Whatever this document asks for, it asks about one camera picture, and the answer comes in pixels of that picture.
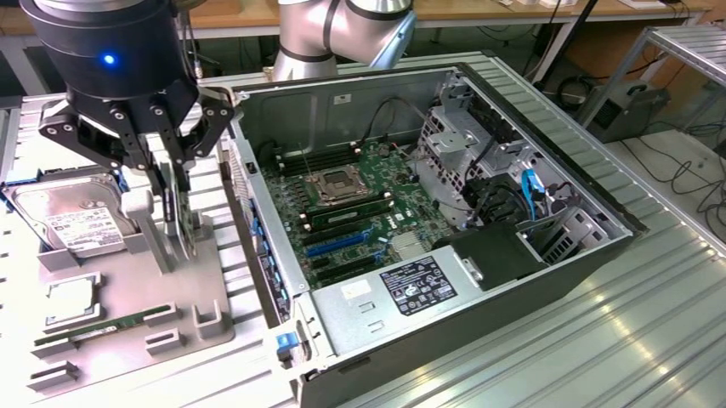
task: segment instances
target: open computer tower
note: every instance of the open computer tower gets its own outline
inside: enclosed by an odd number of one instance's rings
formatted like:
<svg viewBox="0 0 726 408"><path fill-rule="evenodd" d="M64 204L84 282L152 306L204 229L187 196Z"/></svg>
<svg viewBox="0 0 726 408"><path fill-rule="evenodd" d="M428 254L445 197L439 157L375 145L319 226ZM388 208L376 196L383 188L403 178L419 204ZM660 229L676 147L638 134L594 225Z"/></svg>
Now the open computer tower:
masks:
<svg viewBox="0 0 726 408"><path fill-rule="evenodd" d="M303 406L552 303L646 230L468 65L235 91L235 217Z"/></svg>

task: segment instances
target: hard drive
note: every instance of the hard drive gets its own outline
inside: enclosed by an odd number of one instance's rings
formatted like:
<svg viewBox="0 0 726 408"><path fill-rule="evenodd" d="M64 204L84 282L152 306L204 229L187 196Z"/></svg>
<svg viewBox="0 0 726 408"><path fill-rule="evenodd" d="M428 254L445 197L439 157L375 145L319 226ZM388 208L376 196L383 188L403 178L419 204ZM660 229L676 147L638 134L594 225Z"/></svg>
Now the hard drive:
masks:
<svg viewBox="0 0 726 408"><path fill-rule="evenodd" d="M89 258L122 250L124 236L136 233L120 210L122 185L102 167L90 166L8 183L2 194L49 250L68 248Z"/></svg>

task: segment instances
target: robotic arm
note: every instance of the robotic arm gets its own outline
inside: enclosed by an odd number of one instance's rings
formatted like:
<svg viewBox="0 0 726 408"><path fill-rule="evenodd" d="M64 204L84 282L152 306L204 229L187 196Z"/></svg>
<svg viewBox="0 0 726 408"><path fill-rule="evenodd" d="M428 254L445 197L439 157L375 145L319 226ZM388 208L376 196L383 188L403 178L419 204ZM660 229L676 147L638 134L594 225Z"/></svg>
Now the robotic arm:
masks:
<svg viewBox="0 0 726 408"><path fill-rule="evenodd" d="M233 117L227 92L199 87L193 79L179 49L175 3L20 0L20 6L66 84L64 102L44 109L41 135L108 169L144 172L163 199L164 220L173 222L189 190L187 171ZM280 17L276 80L335 75L333 53L392 67L415 22L412 0L280 0ZM181 134L195 103L201 119ZM155 162L148 133L161 136L171 174Z"/></svg>
<svg viewBox="0 0 726 408"><path fill-rule="evenodd" d="M20 0L20 5L66 84L64 103L44 111L41 135L109 169L144 172L171 221L171 191L189 190L187 170L209 153L233 116L229 95L193 80L179 50L175 5L171 0ZM195 102L201 119L183 135L179 125ZM161 136L173 186L147 133Z"/></svg>

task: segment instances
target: slotted aluminum surface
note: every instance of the slotted aluminum surface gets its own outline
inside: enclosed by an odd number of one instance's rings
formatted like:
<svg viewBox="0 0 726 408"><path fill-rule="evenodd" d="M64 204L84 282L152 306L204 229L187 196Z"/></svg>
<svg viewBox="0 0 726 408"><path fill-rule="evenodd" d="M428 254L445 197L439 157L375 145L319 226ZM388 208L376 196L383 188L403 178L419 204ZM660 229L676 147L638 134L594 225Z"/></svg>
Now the slotted aluminum surface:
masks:
<svg viewBox="0 0 726 408"><path fill-rule="evenodd" d="M711 246L708 236L702 234L700 238L688 226L690 221L678 217L675 208L671 211L663 208L635 184L628 171L595 147L594 138L579 131L497 59L477 53L452 54L407 59L399 66L452 62L467 62L503 91L510 102L639 217L650 233L563 300L345 406L723 404L726 267L719 253L726 251L715 243ZM361 65L347 65L341 72L365 70ZM235 79L257 82L263 75ZM273 361L261 349L260 305L231 217L212 197L216 192L212 187L199 194L199 197L211 194L211 198L199 198L192 206L208 208L207 212L215 216L236 339L82 388L50 403L82 406L112 396L114 402L138 406L151 401L164 406L295 405L287 384L271 375ZM18 258L25 255L16 251L1 258L0 270L8 270L4 263L8 259L16 269ZM0 287L10 283L9 278ZM4 313L8 310L0 310L0 315Z"/></svg>
<svg viewBox="0 0 726 408"><path fill-rule="evenodd" d="M656 27L647 41L726 87L726 30L719 26Z"/></svg>

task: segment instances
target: warning label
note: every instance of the warning label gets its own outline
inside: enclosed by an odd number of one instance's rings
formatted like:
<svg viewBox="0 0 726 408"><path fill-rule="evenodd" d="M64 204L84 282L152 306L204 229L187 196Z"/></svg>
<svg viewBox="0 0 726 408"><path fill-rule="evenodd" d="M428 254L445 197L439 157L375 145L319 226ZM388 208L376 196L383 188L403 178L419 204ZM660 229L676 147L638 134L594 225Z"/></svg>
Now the warning label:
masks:
<svg viewBox="0 0 726 408"><path fill-rule="evenodd" d="M405 316L419 313L456 296L433 257L423 258L381 273L383 283L397 311Z"/></svg>
<svg viewBox="0 0 726 408"><path fill-rule="evenodd" d="M45 218L48 226L70 251L84 251L122 241L109 209L93 208Z"/></svg>

